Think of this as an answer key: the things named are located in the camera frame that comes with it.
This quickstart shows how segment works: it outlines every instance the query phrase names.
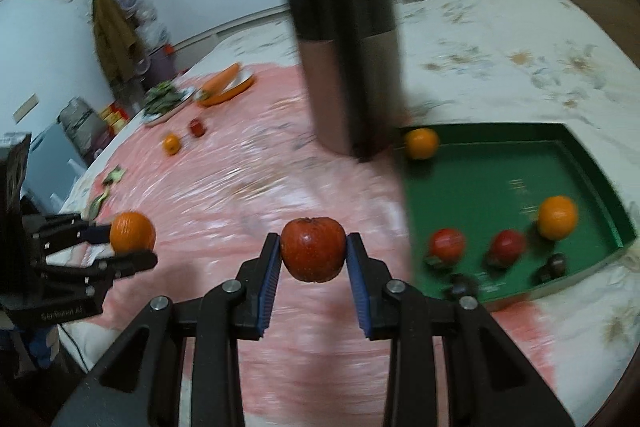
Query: brown coat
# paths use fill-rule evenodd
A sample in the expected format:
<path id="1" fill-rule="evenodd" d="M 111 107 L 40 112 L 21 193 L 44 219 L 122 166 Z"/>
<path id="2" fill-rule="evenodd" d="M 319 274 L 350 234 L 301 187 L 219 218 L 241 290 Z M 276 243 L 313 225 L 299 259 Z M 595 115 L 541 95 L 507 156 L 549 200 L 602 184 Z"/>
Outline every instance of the brown coat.
<path id="1" fill-rule="evenodd" d="M 112 87 L 134 76 L 144 46 L 115 0 L 94 0 L 95 51 Z"/>

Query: bed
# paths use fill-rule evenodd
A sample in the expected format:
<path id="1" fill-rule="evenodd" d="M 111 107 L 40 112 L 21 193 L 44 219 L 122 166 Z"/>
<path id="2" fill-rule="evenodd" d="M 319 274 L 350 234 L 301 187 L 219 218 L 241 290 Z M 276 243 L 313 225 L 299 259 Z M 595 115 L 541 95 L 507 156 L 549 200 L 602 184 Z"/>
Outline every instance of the bed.
<path id="1" fill-rule="evenodd" d="M 567 0 L 426 0 L 397 5 L 397 20 L 412 123 L 564 122 L 638 226 L 640 70 L 579 8 Z M 360 231 L 367 248 L 369 234 L 379 245 L 370 255 L 395 277 L 410 276 L 390 160 L 357 164 L 314 142 L 290 23 L 229 37 L 178 81 L 196 84 L 235 61 L 253 65 L 254 87 L 217 108 L 188 107 L 153 129 L 140 128 L 138 115 L 65 202 L 64 211 L 84 210 L 120 164 L 127 174 L 100 219 L 139 208 L 158 229 L 156 269 L 116 282 L 103 315 L 61 332 L 79 363 L 91 366 L 150 298 L 202 295 L 254 257 L 267 232 L 302 214 L 335 217 L 348 232 Z M 208 141 L 187 140 L 182 156 L 166 158 L 161 137 L 184 136 L 195 114 Z M 108 254 L 76 248 L 54 262 Z M 332 285 L 303 285 L 283 273 L 265 339 L 240 350 L 248 425 L 380 425 L 388 346 L 362 339 L 347 287 L 344 272 Z M 635 244 L 579 284 L 495 317 L 581 426 L 638 347 L 639 293 Z M 186 406 L 188 393 L 183 398 Z M 188 425 L 188 407 L 180 417 Z"/>

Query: black cable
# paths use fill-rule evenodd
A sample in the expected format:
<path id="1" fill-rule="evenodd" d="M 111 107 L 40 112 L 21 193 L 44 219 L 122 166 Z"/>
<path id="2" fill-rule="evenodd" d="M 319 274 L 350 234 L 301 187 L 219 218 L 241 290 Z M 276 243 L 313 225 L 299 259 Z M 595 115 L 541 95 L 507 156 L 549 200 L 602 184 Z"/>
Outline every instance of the black cable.
<path id="1" fill-rule="evenodd" d="M 69 332 L 65 330 L 65 327 L 62 324 L 60 324 L 59 326 L 60 326 L 60 329 L 65 332 L 65 334 L 68 337 L 68 339 L 71 341 L 71 343 L 76 348 L 76 351 L 78 352 L 78 356 L 80 357 L 80 360 L 82 361 L 82 365 L 84 365 L 84 372 L 88 373 L 89 372 L 89 366 L 86 365 L 84 357 L 82 356 L 82 351 L 80 351 L 80 347 L 78 346 L 78 344 L 76 343 L 74 338 L 69 334 Z"/>

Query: orange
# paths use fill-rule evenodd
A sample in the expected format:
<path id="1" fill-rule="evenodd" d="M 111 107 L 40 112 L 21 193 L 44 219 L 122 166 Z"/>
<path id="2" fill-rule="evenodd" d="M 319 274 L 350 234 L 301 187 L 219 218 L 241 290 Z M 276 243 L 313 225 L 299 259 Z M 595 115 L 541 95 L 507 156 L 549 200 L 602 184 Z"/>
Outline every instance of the orange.
<path id="1" fill-rule="evenodd" d="M 564 239 L 578 224 L 578 209 L 566 196 L 546 198 L 538 209 L 538 231 L 552 241 Z"/>
<path id="2" fill-rule="evenodd" d="M 421 127 L 404 135 L 404 148 L 409 158 L 426 160 L 431 158 L 440 145 L 440 139 L 435 131 Z"/>
<path id="3" fill-rule="evenodd" d="M 180 138 L 175 136 L 175 134 L 173 133 L 168 134 L 164 138 L 164 141 L 162 142 L 162 147 L 164 147 L 164 150 L 169 156 L 173 156 L 174 154 L 177 154 L 178 151 L 180 150 L 180 147 L 181 147 Z"/>
<path id="4" fill-rule="evenodd" d="M 156 245 L 156 227 L 145 214 L 123 212 L 111 223 L 109 242 L 116 255 L 136 250 L 153 250 Z"/>

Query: metal bolt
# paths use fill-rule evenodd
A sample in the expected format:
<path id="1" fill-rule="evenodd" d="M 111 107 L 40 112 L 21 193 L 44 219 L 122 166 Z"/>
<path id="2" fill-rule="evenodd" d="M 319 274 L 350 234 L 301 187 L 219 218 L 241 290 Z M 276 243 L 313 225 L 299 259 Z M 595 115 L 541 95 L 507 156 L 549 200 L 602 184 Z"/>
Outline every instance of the metal bolt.
<path id="1" fill-rule="evenodd" d="M 164 310 L 168 305 L 169 299 L 164 295 L 154 297 L 151 299 L 151 302 L 149 302 L 149 306 L 151 306 L 151 309 L 156 311 Z"/>
<path id="2" fill-rule="evenodd" d="M 235 293 L 242 287 L 242 283 L 237 279 L 229 279 L 222 283 L 222 289 L 227 293 Z"/>
<path id="3" fill-rule="evenodd" d="M 389 290 L 390 293 L 402 293 L 406 290 L 406 284 L 399 279 L 391 279 L 386 283 L 386 289 Z"/>
<path id="4" fill-rule="evenodd" d="M 461 297 L 460 301 L 458 302 L 460 303 L 460 307 L 463 310 L 475 310 L 476 308 L 478 308 L 478 301 L 476 301 L 476 299 L 474 299 L 471 295 L 465 295 Z"/>

